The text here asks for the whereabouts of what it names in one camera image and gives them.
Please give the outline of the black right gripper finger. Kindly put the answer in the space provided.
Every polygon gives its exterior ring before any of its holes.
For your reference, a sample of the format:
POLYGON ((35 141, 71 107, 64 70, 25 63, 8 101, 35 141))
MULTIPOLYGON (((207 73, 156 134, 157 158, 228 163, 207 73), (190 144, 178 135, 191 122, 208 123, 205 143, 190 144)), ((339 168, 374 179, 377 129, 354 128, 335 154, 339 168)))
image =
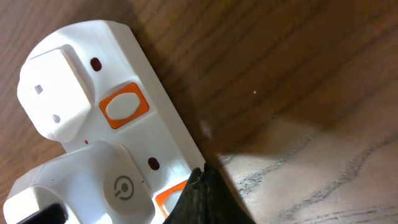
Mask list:
POLYGON ((195 168, 164 224, 254 223, 239 206, 220 170, 204 164, 195 168))

